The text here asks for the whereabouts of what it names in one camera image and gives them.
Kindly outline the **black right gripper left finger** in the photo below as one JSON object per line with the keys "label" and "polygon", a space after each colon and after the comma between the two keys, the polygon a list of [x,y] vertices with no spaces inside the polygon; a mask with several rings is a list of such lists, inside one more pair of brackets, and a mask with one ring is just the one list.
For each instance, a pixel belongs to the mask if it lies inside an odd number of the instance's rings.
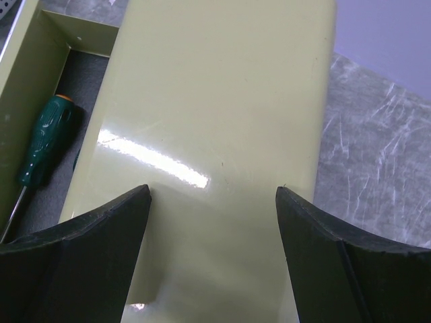
{"label": "black right gripper left finger", "polygon": [[120,322],[145,233],[147,185],[1,246],[2,322]]}

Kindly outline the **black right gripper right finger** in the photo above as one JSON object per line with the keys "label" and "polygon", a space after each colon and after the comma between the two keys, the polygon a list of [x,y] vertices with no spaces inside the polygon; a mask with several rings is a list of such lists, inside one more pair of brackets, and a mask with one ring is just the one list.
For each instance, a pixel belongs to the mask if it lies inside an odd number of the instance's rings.
{"label": "black right gripper right finger", "polygon": [[289,188],[277,220],[301,322],[429,322],[430,251],[317,208]]}

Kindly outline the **green long screwdriver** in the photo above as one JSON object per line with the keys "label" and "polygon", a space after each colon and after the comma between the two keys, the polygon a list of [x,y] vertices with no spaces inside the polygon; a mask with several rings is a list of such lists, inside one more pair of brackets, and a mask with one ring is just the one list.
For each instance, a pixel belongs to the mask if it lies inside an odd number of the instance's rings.
{"label": "green long screwdriver", "polygon": [[77,108],[71,98],[56,94],[48,100],[36,119],[24,162],[18,174],[20,194],[1,232],[2,243],[6,241],[26,194],[43,183],[51,162],[73,133],[76,112]]}

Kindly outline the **yellow-green cabinet top drawer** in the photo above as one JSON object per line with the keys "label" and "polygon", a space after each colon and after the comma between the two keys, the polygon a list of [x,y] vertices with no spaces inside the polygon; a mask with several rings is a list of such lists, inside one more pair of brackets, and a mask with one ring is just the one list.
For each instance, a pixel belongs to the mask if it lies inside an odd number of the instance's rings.
{"label": "yellow-green cabinet top drawer", "polygon": [[1,51],[1,228],[21,191],[32,127],[57,89],[71,50],[109,57],[118,27],[22,1]]}

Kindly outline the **yellow-green metal tool cabinet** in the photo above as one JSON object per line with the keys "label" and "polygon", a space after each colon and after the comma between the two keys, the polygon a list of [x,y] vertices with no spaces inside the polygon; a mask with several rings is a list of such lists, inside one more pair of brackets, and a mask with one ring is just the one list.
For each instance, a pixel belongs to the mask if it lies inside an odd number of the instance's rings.
{"label": "yellow-green metal tool cabinet", "polygon": [[312,200],[334,1],[130,1],[61,213],[147,184],[124,322],[297,322],[275,194]]}

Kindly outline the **white plastic laundry basket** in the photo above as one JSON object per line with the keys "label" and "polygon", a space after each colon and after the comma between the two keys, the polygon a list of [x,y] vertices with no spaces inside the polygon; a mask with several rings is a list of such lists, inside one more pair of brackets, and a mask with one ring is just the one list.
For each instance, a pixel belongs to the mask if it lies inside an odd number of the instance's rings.
{"label": "white plastic laundry basket", "polygon": [[9,12],[16,2],[17,0],[0,0],[0,19]]}

